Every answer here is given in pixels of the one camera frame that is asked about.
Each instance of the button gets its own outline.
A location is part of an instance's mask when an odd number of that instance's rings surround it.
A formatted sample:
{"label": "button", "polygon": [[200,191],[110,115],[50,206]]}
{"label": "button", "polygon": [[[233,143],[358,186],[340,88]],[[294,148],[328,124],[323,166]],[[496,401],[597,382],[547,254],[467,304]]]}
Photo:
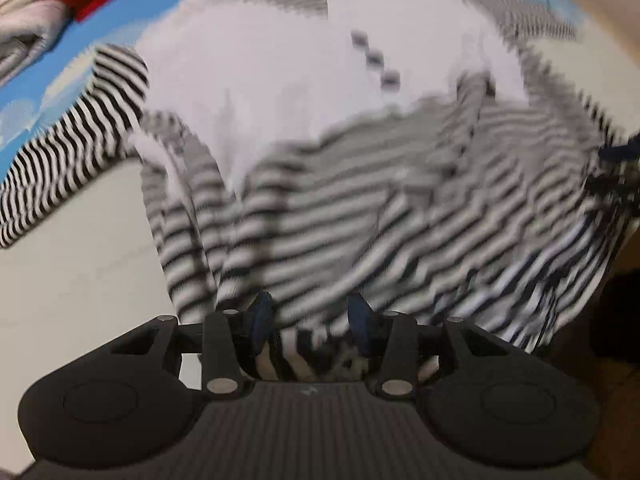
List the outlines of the button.
{"label": "button", "polygon": [[367,50],[367,66],[382,68],[385,65],[385,58],[379,50]]}
{"label": "button", "polygon": [[383,90],[398,90],[400,88],[400,73],[398,70],[385,70],[380,76],[380,88]]}
{"label": "button", "polygon": [[359,30],[351,32],[351,41],[353,42],[353,46],[359,48],[367,48],[369,46],[369,38],[364,32]]}

